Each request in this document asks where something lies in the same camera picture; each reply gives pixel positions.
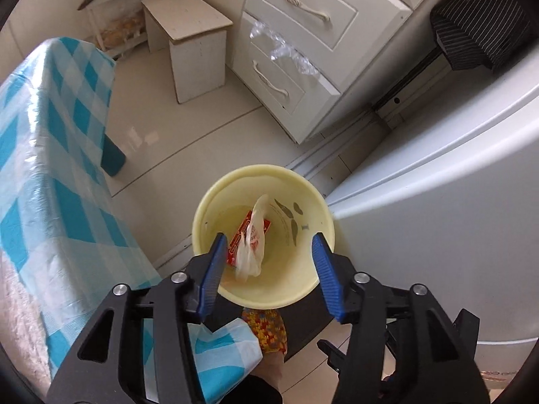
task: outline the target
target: refrigerator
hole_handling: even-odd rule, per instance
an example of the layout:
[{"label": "refrigerator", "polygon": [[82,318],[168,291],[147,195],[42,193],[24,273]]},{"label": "refrigerator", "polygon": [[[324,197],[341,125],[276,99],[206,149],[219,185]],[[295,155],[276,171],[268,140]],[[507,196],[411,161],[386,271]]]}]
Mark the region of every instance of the refrigerator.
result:
[{"label": "refrigerator", "polygon": [[328,196],[335,251],[476,314],[475,361],[501,388],[539,336],[539,45],[442,83]]}]

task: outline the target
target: red candy wrapper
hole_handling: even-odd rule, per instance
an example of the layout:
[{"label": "red candy wrapper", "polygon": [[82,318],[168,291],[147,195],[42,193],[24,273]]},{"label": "red candy wrapper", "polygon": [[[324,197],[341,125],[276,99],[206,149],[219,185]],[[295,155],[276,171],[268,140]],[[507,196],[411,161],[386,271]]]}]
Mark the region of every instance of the red candy wrapper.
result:
[{"label": "red candy wrapper", "polygon": [[[251,215],[252,214],[253,214],[252,211],[249,211],[249,213],[247,213],[247,215],[243,219],[242,224],[240,225],[240,227],[236,231],[236,233],[234,235],[234,238],[232,239],[232,241],[228,245],[228,256],[226,257],[226,262],[227,262],[227,264],[230,264],[230,266],[235,267],[235,257],[236,257],[236,252],[238,250],[238,244],[239,244],[240,239],[242,238],[242,233],[243,233],[244,237],[246,235],[247,226],[249,225],[249,222],[251,221]],[[266,234],[266,232],[267,232],[270,225],[271,225],[271,222],[269,220],[264,219],[264,234]],[[256,249],[257,244],[254,244],[253,242],[251,242],[251,247],[253,249]]]}]

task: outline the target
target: trash can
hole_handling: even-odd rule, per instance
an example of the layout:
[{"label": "trash can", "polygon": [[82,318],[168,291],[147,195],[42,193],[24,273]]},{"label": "trash can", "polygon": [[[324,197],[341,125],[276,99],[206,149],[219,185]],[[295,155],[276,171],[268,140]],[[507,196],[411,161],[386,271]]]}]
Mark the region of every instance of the trash can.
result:
[{"label": "trash can", "polygon": [[192,227],[195,255],[209,251],[215,235],[230,242],[257,199],[269,195],[271,222],[261,273],[246,282],[226,265],[219,293],[235,304],[273,309],[293,304],[318,284],[311,254],[313,235],[322,232],[333,250],[333,219],[322,195],[306,179],[287,168],[252,165],[217,181],[198,205]]}]

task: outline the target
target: teal table leg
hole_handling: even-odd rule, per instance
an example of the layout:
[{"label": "teal table leg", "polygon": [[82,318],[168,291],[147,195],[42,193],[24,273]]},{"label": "teal table leg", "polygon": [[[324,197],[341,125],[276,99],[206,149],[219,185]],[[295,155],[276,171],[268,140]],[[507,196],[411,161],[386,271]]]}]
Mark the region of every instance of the teal table leg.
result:
[{"label": "teal table leg", "polygon": [[126,163],[126,156],[109,137],[104,136],[101,168],[109,175],[115,176]]}]

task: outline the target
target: stool top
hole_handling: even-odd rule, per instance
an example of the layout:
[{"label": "stool top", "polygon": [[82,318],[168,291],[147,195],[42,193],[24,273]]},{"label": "stool top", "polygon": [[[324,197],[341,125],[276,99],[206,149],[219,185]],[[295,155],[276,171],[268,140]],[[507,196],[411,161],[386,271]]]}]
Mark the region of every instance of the stool top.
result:
[{"label": "stool top", "polygon": [[232,26],[232,21],[203,0],[142,0],[172,43]]}]

